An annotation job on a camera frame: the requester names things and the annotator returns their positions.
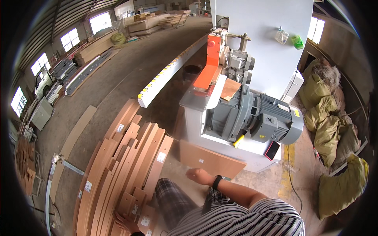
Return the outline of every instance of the smartphone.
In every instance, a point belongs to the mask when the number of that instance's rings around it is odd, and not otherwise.
[[[273,160],[274,159],[274,156],[276,155],[277,151],[278,151],[278,148],[280,147],[280,145],[275,142],[275,141],[272,141],[270,143],[270,146],[268,147],[268,150],[265,152],[265,156],[269,159],[269,160]]]

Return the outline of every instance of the plaid shorts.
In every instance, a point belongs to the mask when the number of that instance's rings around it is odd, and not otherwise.
[[[186,214],[198,208],[192,199],[170,179],[159,179],[155,191],[160,212],[169,230],[175,228]],[[222,205],[227,204],[230,200],[220,191],[216,191],[213,188],[209,188],[206,199],[209,199],[211,203],[220,203]]]

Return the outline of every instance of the red emergency stop button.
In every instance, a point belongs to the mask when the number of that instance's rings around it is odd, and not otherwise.
[[[214,46],[215,46],[215,42],[214,42],[214,41],[209,41],[209,42],[208,42],[208,46],[209,46],[210,48],[214,47]]]

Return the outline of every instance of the bucket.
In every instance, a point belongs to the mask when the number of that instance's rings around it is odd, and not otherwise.
[[[189,65],[184,67],[183,70],[183,80],[189,80],[189,81],[194,81],[197,77],[198,74],[201,72],[201,68],[195,65]]]

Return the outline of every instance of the black watch strap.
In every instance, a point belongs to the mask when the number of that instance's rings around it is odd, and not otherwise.
[[[219,181],[222,179],[221,175],[217,175],[217,178],[214,180],[214,183],[212,185],[212,188],[218,191],[218,184]]]

